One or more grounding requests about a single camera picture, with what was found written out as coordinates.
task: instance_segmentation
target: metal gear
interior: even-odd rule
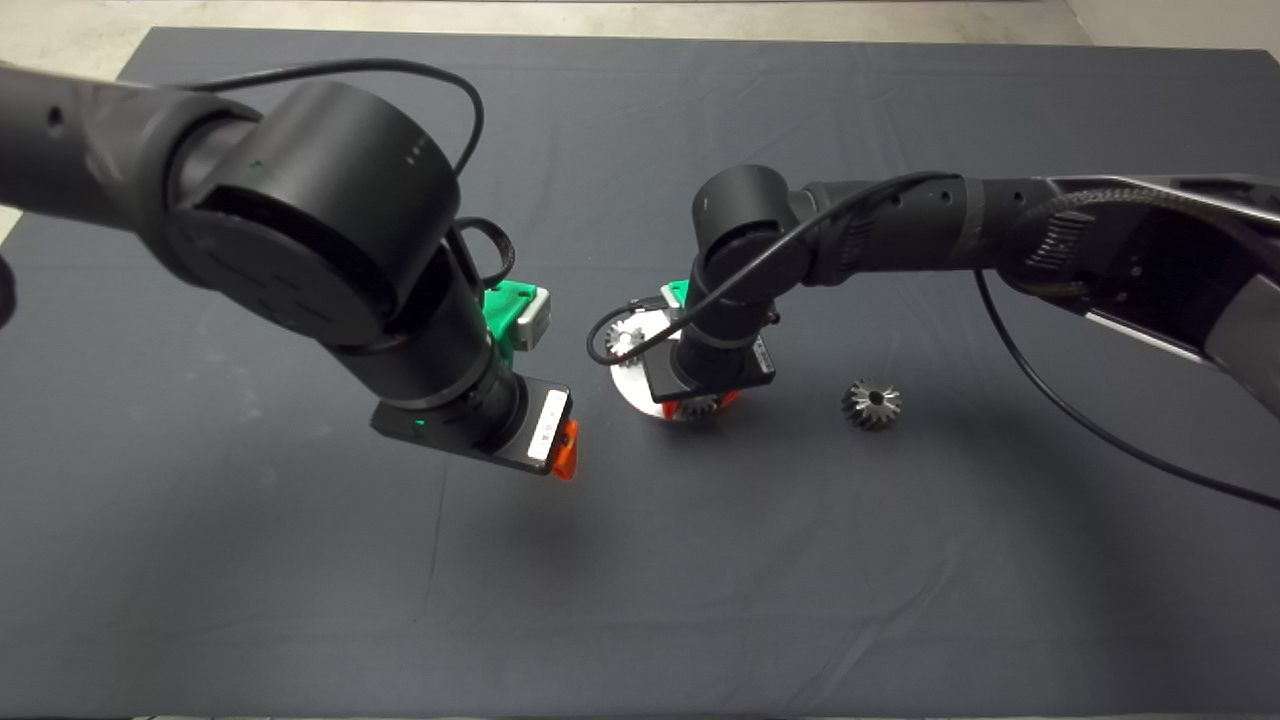
[[[612,355],[622,355],[641,342],[644,342],[644,331],[635,325],[627,325],[626,320],[611,324],[609,329],[604,333],[604,347]],[[622,365],[635,365],[639,361],[640,356],[636,355],[630,360],[625,360]]]
[[[858,380],[845,391],[845,418],[864,430],[882,430],[902,413],[902,393],[893,386]]]
[[[669,420],[700,420],[712,413],[721,409],[721,402],[724,396],[722,395],[701,395],[698,397],[686,397],[684,400],[676,401],[676,410],[668,418]]]

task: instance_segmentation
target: concrete floor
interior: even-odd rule
[[[115,77],[155,26],[507,35],[1266,47],[1276,0],[463,3],[3,0],[0,61]],[[18,214],[0,208],[0,237]]]

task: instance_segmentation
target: orange part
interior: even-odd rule
[[[577,420],[564,423],[564,434],[561,437],[559,450],[556,451],[552,473],[566,483],[577,473]]]

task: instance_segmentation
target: dark gray fabric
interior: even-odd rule
[[[966,275],[794,292],[767,334],[778,379],[709,427],[630,411],[581,347],[687,272],[690,199],[736,163],[795,184],[1280,176],[1268,55],[161,29],[125,76],[353,55],[484,92],[463,213],[554,292],[517,363],[572,384],[579,480],[381,439],[310,342],[129,237],[24,218],[4,246],[0,715],[1280,711],[1280,518],[1085,436]],[[356,82],[461,147],[457,91]],[[1280,492],[1280,425],[1228,379],[997,300],[1106,425]],[[863,375],[904,388],[892,432],[842,423]]]

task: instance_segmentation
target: green 3d-printed part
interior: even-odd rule
[[[511,336],[512,325],[520,314],[529,307],[538,293],[538,286],[518,283],[515,281],[502,281],[484,293],[484,319],[489,324],[489,332],[498,343],[498,357],[509,368],[515,347]]]
[[[685,296],[689,295],[689,281],[671,281],[667,283],[667,290],[671,291],[672,297],[684,307]]]

